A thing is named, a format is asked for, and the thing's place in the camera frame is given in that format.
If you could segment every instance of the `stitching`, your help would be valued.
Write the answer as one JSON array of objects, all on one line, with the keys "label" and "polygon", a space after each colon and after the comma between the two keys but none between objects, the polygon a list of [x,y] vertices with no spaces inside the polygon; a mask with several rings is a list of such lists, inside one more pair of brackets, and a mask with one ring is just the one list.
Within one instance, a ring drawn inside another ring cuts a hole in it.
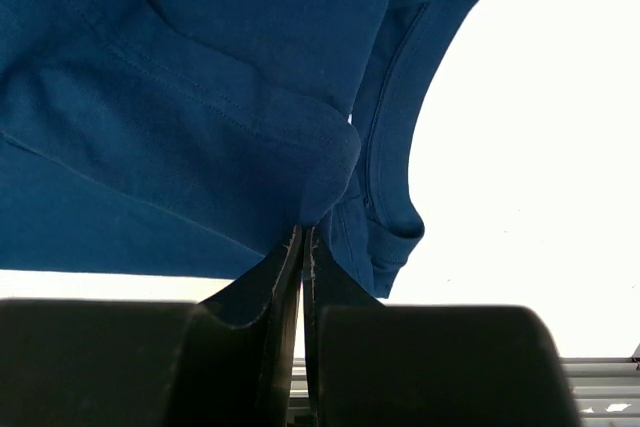
[{"label": "stitching", "polygon": [[[425,4],[425,6],[423,6],[423,10],[419,14],[420,20],[422,20],[422,18],[425,18],[423,29],[426,29],[429,25],[431,25],[431,23],[433,22],[433,19],[436,17],[436,13],[437,12],[434,11],[434,3]],[[422,30],[420,32],[420,34],[416,37],[416,40],[413,43],[413,48],[408,52],[409,56],[412,56],[415,53],[415,51],[417,50],[418,46],[422,43],[422,38],[423,37],[424,37],[424,30]],[[391,91],[391,93],[389,95],[390,99],[394,99],[395,98],[396,92],[398,91],[398,85],[400,84],[400,80],[404,77],[404,74],[409,69],[409,66],[410,66],[409,64],[410,64],[410,62],[406,62],[404,67],[403,67],[403,69],[402,69],[402,71],[401,71],[401,73],[399,74],[398,81],[395,82],[395,85],[393,86],[393,90]],[[379,160],[379,155],[378,155],[378,159],[376,159],[376,163],[379,165],[378,160]],[[382,169],[378,168],[377,172],[376,172],[376,181],[377,181],[378,185],[380,185],[380,176],[381,175],[382,175]],[[380,196],[380,208],[382,209],[382,213],[385,216],[385,218],[389,219],[389,212],[387,210],[387,206],[386,206],[385,199],[384,199],[383,195]]]},{"label": "stitching", "polygon": [[337,209],[338,214],[340,216],[340,223],[342,224],[342,233],[344,234],[344,239],[347,242],[347,250],[349,251],[349,260],[351,261],[351,265],[353,265],[354,267],[354,272],[356,274],[358,283],[362,285],[362,278],[360,277],[360,269],[358,268],[358,265],[353,259],[353,247],[351,245],[351,237],[349,236],[349,229],[347,229],[347,223],[344,220],[344,215],[343,215],[344,207],[345,206],[342,203]]},{"label": "stitching", "polygon": [[378,97],[378,104],[376,105],[376,110],[373,114],[373,121],[371,123],[371,128],[369,131],[369,140],[367,142],[367,150],[366,150],[366,167],[365,167],[365,189],[367,192],[367,197],[369,198],[369,201],[371,203],[371,210],[372,210],[372,214],[375,218],[375,220],[377,220],[380,223],[380,217],[378,216],[378,212],[377,212],[377,208],[373,199],[373,186],[371,183],[371,164],[372,164],[372,154],[371,154],[371,150],[373,149],[373,139],[374,139],[374,134],[377,131],[377,127],[378,127],[378,120],[380,119],[380,115],[382,113],[382,108],[384,105],[384,101],[387,99],[387,89],[389,87],[389,82],[391,81],[391,78],[393,77],[393,74],[395,73],[395,69],[398,65],[398,62],[400,60],[400,57],[402,56],[402,54],[404,53],[404,48],[407,45],[409,39],[411,38],[411,35],[413,34],[413,31],[417,28],[417,25],[419,23],[419,21],[422,19],[423,15],[425,14],[425,12],[428,11],[428,4],[424,4],[421,8],[420,11],[418,12],[418,15],[416,15],[416,18],[413,20],[413,22],[411,23],[411,26],[409,27],[409,30],[407,31],[407,33],[405,34],[404,38],[402,39],[402,42],[400,43],[400,46],[398,47],[398,49],[396,50],[396,52],[393,55],[393,59],[391,60],[391,64],[389,65],[389,68],[387,69],[387,72],[385,74],[385,79],[384,82],[382,84],[382,88],[380,90],[380,96]]},{"label": "stitching", "polygon": [[[233,125],[235,125],[236,127],[240,128],[241,130],[243,130],[244,132],[248,133],[249,135],[256,137],[256,138],[261,138],[263,140],[266,141],[270,141],[270,142],[275,142],[277,145],[282,145],[282,146],[293,146],[293,147],[301,147],[304,150],[311,152],[311,153],[316,153],[318,155],[320,155],[321,157],[323,157],[325,160],[329,161],[330,163],[334,164],[335,166],[339,167],[341,170],[350,173],[351,169],[348,168],[347,166],[342,165],[340,162],[336,161],[335,159],[327,156],[327,155],[323,155],[322,151],[320,150],[315,150],[312,149],[306,145],[302,145],[302,144],[298,144],[295,142],[291,142],[291,141],[286,141],[283,139],[274,139],[273,137],[267,136],[264,133],[261,132],[254,132],[249,130],[246,126],[242,125],[241,123],[237,122],[234,119],[231,119],[229,116],[227,116],[223,111],[221,111],[220,109],[218,109],[214,104],[211,104],[209,102],[203,101],[201,99],[196,98],[195,96],[193,96],[190,93],[185,92],[184,90],[175,87],[174,85],[171,85],[169,83],[167,83],[164,80],[161,80],[160,78],[156,77],[155,75],[153,75],[151,72],[148,72],[146,69],[135,65],[133,62],[131,62],[126,56],[122,55],[121,53],[117,52],[113,46],[107,41],[107,39],[103,38],[103,36],[100,34],[100,32],[97,31],[96,27],[92,25],[92,22],[84,15],[83,11],[78,8],[71,0],[65,0],[66,3],[68,5],[70,5],[73,10],[82,18],[82,20],[87,24],[87,26],[91,29],[91,31],[100,39],[100,42],[107,47],[107,49],[116,57],[118,57],[118,59],[129,65],[131,68],[135,69],[136,71],[140,72],[141,74],[143,74],[146,77],[149,77],[151,80],[159,83],[160,85],[164,86],[165,88],[168,88],[170,90],[173,90],[177,93],[179,93],[180,95],[184,95],[185,97],[189,98],[190,100],[201,104],[203,106],[209,107],[211,108],[216,114],[218,114],[219,116],[221,116],[222,118],[224,118],[225,120],[229,121],[230,123],[232,123]],[[97,1],[96,0],[90,0],[93,4],[94,7],[96,7],[97,9]],[[100,11],[99,9],[97,9],[98,12],[100,13],[103,22],[107,23],[109,21],[109,19],[104,15],[104,13],[102,11]],[[129,47],[131,50],[133,50],[134,52],[136,52],[138,55],[140,55],[143,59],[147,60],[149,63],[151,63],[152,65],[165,70],[173,75],[175,75],[176,77],[179,77],[180,79],[183,79],[184,81],[188,82],[189,84],[191,84],[192,86],[196,87],[198,90],[203,91],[204,93],[207,93],[207,90],[205,88],[203,88],[200,84],[198,84],[197,82],[194,82],[192,79],[184,76],[183,74],[179,73],[179,72],[175,72],[173,69],[159,64],[156,61],[154,61],[153,59],[151,59],[147,54],[145,54],[143,51],[141,51],[139,49],[138,46],[136,45],[132,45],[130,44],[128,41],[126,41],[123,38],[120,37],[116,37],[115,38],[116,41],[119,41],[120,43],[124,44],[125,46]],[[246,112],[246,109],[244,109],[243,107],[241,107],[240,105],[238,105],[237,103],[235,103],[234,101],[232,101],[231,99],[228,99],[226,96],[220,94],[219,92],[216,92],[216,95],[223,101],[227,102],[228,104],[238,108],[239,110],[242,110],[243,112]],[[286,129],[277,129],[274,128],[274,130],[278,131],[281,134],[287,134],[288,131]],[[317,135],[316,138],[320,141],[323,141],[325,143],[335,143],[335,139],[327,139],[324,136],[321,135]]]}]

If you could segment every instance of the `black clamp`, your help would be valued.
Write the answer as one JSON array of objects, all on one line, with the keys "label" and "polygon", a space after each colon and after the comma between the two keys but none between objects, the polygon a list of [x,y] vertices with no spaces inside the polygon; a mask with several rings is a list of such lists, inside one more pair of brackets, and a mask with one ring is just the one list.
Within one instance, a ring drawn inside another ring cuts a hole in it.
[{"label": "black clamp", "polygon": [[301,278],[310,413],[293,425],[581,425],[531,311],[384,306],[296,228],[199,304],[0,302],[0,426],[284,427]]}]

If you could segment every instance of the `blue fabric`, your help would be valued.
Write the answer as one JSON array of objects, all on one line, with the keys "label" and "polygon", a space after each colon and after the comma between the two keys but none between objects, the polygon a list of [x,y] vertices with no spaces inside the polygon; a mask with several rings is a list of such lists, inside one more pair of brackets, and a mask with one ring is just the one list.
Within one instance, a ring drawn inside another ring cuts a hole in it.
[{"label": "blue fabric", "polygon": [[413,125],[474,2],[0,0],[0,268],[236,278],[319,223],[388,295],[423,230]]}]

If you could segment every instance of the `garment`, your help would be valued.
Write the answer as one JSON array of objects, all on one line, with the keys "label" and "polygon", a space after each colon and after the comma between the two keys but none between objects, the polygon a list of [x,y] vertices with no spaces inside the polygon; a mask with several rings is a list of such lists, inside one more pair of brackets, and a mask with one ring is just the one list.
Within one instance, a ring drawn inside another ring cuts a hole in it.
[{"label": "garment", "polygon": [[[417,224],[389,198],[400,220],[372,214],[359,185],[376,136],[410,133],[439,62],[411,64],[430,50],[407,22],[445,39],[457,26],[416,19],[462,20],[431,1],[0,0],[0,267],[236,278],[319,223],[387,295],[402,258],[391,243],[372,258],[370,240],[379,226],[415,243]],[[396,122],[372,99],[398,41],[416,45],[400,70],[421,73],[399,76],[389,102],[412,102]],[[370,129],[385,115],[395,127]],[[405,144],[373,165],[406,161]]]}]

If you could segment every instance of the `white background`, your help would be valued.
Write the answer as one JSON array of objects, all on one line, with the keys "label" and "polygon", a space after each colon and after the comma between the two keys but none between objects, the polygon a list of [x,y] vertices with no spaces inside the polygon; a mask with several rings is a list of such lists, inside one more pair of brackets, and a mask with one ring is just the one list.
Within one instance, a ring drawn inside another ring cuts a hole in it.
[{"label": "white background", "polygon": [[[410,177],[427,236],[390,303],[527,305],[562,356],[630,356],[639,109],[640,0],[481,0],[425,100]],[[0,271],[0,297],[198,301],[225,284]]]}]

